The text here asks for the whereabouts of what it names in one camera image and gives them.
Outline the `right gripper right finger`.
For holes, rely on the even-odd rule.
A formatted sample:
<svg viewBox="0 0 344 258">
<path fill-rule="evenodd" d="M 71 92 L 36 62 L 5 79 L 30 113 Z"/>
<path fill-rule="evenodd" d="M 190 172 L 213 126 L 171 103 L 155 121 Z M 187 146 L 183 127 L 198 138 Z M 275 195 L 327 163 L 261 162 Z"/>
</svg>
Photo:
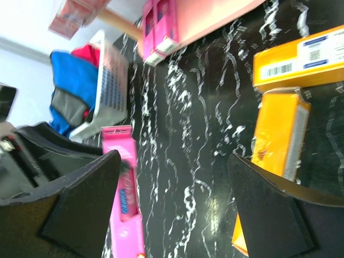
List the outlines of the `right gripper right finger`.
<svg viewBox="0 0 344 258">
<path fill-rule="evenodd" d="M 249 257 L 343 257 L 343 198 L 232 154 L 228 172 Z"/>
</svg>

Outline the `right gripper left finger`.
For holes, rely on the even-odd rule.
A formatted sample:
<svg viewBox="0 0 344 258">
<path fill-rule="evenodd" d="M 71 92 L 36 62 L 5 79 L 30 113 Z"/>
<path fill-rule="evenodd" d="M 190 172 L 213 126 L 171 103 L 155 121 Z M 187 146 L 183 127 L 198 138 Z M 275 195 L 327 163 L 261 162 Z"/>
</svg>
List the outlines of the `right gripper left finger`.
<svg viewBox="0 0 344 258">
<path fill-rule="evenodd" d="M 101 257 L 120 171 L 112 150 L 1 200 L 1 257 Z"/>
</svg>

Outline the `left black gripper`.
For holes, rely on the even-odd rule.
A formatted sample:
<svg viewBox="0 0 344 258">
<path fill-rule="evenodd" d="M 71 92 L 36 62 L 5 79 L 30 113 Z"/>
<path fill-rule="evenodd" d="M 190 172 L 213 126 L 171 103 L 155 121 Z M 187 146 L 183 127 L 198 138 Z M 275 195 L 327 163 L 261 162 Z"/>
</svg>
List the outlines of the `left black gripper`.
<svg viewBox="0 0 344 258">
<path fill-rule="evenodd" d="M 7 118 L 17 89 L 1 84 L 1 198 L 56 180 L 102 156 L 98 147 L 72 142 L 47 122 L 14 127 Z"/>
</svg>

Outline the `orange R&O toothpaste box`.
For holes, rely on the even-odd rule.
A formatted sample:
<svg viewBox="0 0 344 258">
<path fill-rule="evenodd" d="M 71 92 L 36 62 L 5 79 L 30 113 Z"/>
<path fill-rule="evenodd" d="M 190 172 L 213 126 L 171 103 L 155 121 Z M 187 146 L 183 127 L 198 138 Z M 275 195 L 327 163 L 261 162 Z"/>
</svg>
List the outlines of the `orange R&O toothpaste box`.
<svg viewBox="0 0 344 258">
<path fill-rule="evenodd" d="M 299 87 L 276 88 L 265 92 L 255 126 L 253 155 L 247 160 L 293 182 L 310 109 Z M 232 244 L 249 256 L 239 214 Z"/>
</svg>

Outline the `pink BeYou box front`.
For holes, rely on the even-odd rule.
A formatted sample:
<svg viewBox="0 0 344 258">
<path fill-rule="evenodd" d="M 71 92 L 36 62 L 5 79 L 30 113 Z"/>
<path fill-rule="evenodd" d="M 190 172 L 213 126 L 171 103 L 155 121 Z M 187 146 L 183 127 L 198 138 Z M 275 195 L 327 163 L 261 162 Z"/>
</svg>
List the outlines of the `pink BeYou box front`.
<svg viewBox="0 0 344 258">
<path fill-rule="evenodd" d="M 102 128 L 103 152 L 117 150 L 121 157 L 116 195 L 110 217 L 113 257 L 145 257 L 142 214 L 137 189 L 137 146 L 132 126 Z"/>
</svg>

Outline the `orange barcode toothpaste box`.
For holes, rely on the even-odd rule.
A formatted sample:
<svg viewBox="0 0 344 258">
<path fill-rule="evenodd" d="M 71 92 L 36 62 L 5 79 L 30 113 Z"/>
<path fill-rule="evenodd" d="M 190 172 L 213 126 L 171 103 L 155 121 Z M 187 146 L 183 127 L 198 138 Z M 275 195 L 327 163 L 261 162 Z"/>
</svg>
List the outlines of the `orange barcode toothpaste box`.
<svg viewBox="0 0 344 258">
<path fill-rule="evenodd" d="M 313 87 L 343 81 L 343 25 L 254 55 L 253 86 Z"/>
</svg>

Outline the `pink beyou box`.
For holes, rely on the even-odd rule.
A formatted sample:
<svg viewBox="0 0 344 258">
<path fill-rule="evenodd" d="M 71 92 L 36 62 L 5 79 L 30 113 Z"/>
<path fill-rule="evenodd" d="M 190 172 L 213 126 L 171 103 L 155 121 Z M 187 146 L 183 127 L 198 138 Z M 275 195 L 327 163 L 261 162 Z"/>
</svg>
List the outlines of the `pink beyou box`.
<svg viewBox="0 0 344 258">
<path fill-rule="evenodd" d="M 155 47 L 153 1 L 146 1 L 143 5 L 142 31 L 143 60 L 151 66 L 156 66 L 163 60 L 163 56 Z"/>
<path fill-rule="evenodd" d="M 176 1 L 153 1 L 155 48 L 164 55 L 180 43 L 176 9 Z"/>
<path fill-rule="evenodd" d="M 103 152 L 117 150 L 121 157 L 116 195 L 110 217 L 113 257 L 145 257 L 142 214 L 137 189 L 137 146 L 132 126 L 102 128 Z"/>
</svg>

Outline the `pink BeYou box back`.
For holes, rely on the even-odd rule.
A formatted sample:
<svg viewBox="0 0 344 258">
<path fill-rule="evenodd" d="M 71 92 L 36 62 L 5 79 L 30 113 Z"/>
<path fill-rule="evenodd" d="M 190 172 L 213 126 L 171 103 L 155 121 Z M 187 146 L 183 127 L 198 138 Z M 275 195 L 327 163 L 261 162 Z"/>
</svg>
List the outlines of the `pink BeYou box back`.
<svg viewBox="0 0 344 258">
<path fill-rule="evenodd" d="M 163 56 L 155 47 L 153 1 L 146 1 L 143 5 L 142 31 L 143 60 L 151 66 L 156 66 L 163 60 Z"/>
</svg>

